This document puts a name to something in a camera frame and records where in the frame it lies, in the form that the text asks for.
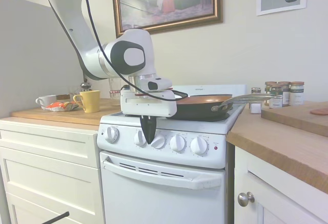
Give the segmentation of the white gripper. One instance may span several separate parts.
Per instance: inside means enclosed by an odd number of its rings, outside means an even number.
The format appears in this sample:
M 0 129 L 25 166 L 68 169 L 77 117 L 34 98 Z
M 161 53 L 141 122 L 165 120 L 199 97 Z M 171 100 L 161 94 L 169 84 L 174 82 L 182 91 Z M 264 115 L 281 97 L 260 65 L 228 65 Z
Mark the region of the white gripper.
M 165 101 L 146 95 L 137 96 L 130 90 L 120 92 L 120 106 L 125 115 L 141 116 L 141 129 L 147 144 L 151 144 L 155 138 L 156 117 L 172 117 L 177 112 L 176 101 Z

